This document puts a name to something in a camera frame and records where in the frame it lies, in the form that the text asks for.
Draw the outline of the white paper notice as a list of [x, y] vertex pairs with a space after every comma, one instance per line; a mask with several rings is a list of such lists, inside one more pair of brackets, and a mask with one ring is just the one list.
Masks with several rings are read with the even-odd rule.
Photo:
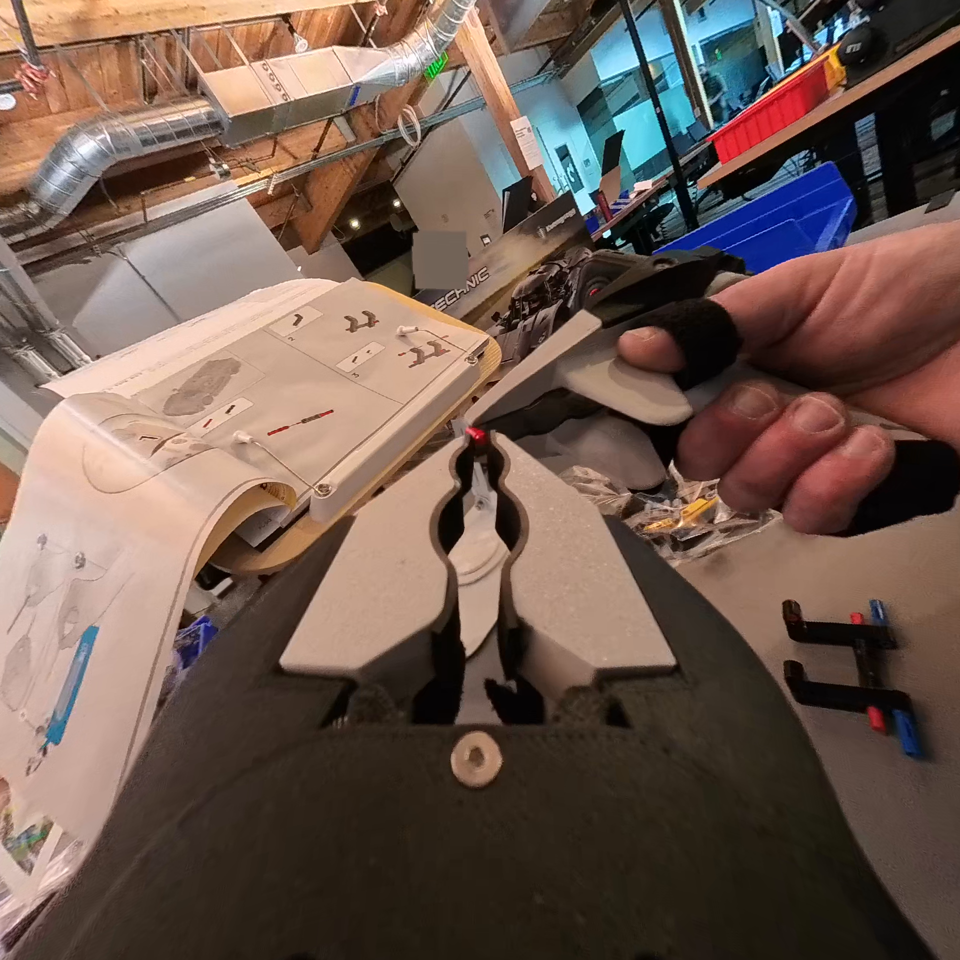
[[531, 172], [543, 167], [543, 154], [536, 132], [529, 118], [521, 115], [511, 120], [510, 128], [526, 167]]

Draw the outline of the clear bag of lego parts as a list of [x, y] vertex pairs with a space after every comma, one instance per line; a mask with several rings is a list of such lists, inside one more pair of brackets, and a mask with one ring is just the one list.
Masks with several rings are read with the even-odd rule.
[[718, 495], [717, 481], [689, 481], [668, 468], [655, 491], [631, 491], [582, 465], [559, 474], [605, 517], [623, 522], [654, 547], [672, 567], [707, 557], [782, 520], [776, 510], [744, 513], [732, 510]]

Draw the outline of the wooden book stand board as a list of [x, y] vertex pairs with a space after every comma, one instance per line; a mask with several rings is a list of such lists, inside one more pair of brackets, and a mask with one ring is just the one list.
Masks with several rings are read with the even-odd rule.
[[494, 341], [360, 280], [334, 284], [229, 348], [263, 376], [197, 426], [268, 479], [197, 561], [275, 572], [372, 497], [499, 364]]

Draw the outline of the rectangular metal air duct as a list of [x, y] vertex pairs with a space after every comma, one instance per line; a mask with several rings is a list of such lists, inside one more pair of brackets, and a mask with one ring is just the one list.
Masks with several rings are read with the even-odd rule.
[[345, 114], [389, 89], [390, 56], [332, 46], [199, 75], [201, 94], [222, 118], [222, 142], [236, 147]]

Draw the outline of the lego instruction booklet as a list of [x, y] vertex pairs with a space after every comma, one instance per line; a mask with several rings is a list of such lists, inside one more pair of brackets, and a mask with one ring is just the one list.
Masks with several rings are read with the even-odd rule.
[[230, 347], [343, 282], [254, 292], [54, 383], [2, 534], [3, 901], [29, 904], [60, 844], [101, 833], [203, 548], [268, 479], [197, 426], [263, 377]]

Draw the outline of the black lego beam assembly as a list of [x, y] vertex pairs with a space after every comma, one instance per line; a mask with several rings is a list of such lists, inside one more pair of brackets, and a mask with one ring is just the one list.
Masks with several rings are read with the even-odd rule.
[[855, 612], [846, 622], [806, 618], [798, 602], [782, 602], [781, 615], [792, 642], [844, 648], [853, 655], [856, 684], [813, 680], [794, 659], [783, 663], [783, 679], [795, 703], [834, 713], [861, 714], [878, 735], [893, 734], [906, 757], [921, 760], [926, 752], [910, 696], [885, 682], [884, 656], [898, 649], [885, 606], [870, 601], [870, 619]]

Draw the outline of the large blue plastic bin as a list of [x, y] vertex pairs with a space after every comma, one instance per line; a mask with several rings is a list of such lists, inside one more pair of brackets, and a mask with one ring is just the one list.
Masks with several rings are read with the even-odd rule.
[[757, 274], [792, 259], [842, 248], [857, 216], [853, 193], [836, 165], [827, 162], [660, 251], [710, 247], [742, 259]]

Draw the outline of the small blue parts bin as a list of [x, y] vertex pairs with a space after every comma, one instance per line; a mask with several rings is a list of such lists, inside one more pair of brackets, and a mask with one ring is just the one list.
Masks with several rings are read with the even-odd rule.
[[179, 675], [193, 666], [218, 633], [218, 628], [207, 615], [198, 617], [189, 626], [178, 631], [173, 644], [172, 664], [175, 674]]

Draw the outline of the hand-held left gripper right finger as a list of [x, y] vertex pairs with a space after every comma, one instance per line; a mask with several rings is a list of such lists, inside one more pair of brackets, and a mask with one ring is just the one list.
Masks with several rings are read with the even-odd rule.
[[508, 548], [497, 619], [504, 679], [484, 681], [497, 718], [544, 722], [572, 691], [674, 673], [676, 655], [608, 518], [501, 433], [484, 433], [484, 466]]

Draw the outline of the red plastic bin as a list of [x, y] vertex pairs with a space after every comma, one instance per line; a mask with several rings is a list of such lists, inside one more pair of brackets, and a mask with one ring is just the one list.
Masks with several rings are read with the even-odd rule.
[[846, 82], [835, 51], [814, 58], [741, 111], [709, 138], [718, 161], [729, 163], [826, 102]]

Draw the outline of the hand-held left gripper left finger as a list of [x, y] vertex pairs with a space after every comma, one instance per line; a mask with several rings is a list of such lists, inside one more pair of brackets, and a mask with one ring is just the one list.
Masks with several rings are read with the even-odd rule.
[[374, 685], [413, 710], [458, 710], [458, 577], [474, 445], [450, 442], [354, 516], [280, 657], [285, 673]]

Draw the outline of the dark lego set box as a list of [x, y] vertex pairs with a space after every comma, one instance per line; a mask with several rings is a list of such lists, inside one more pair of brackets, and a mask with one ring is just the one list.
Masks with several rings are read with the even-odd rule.
[[576, 310], [594, 244], [571, 194], [505, 232], [467, 265], [467, 281], [415, 298], [485, 331], [508, 369], [531, 354]]

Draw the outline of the wooden top workbench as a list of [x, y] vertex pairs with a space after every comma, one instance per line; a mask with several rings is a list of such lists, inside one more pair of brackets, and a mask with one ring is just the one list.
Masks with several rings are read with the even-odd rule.
[[958, 91], [958, 44], [959, 28], [953, 26], [737, 157], [715, 165], [699, 179], [698, 187], [717, 188], [727, 199], [738, 197], [771, 180], [787, 160], [812, 151], [820, 161], [836, 165], [853, 194], [854, 227], [869, 226], [876, 218], [856, 125], [872, 116], [887, 215], [916, 208], [912, 142], [931, 97], [943, 90]]

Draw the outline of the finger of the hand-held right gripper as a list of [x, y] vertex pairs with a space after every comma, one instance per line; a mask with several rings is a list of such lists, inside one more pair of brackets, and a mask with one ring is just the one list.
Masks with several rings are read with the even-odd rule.
[[498, 432], [554, 474], [582, 467], [628, 490], [655, 490], [667, 464], [644, 426], [570, 390], [549, 390], [506, 414], [488, 414]]
[[465, 415], [479, 429], [555, 429], [613, 412], [645, 426], [678, 426], [693, 415], [671, 376], [618, 355], [626, 324], [606, 328], [580, 312], [513, 366]]

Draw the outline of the silver flexible air duct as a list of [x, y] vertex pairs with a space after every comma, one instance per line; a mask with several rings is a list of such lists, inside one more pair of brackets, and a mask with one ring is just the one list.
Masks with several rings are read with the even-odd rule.
[[102, 113], [71, 126], [33, 173], [27, 198], [2, 207], [4, 237], [44, 234], [120, 163], [219, 138], [226, 121], [204, 97]]

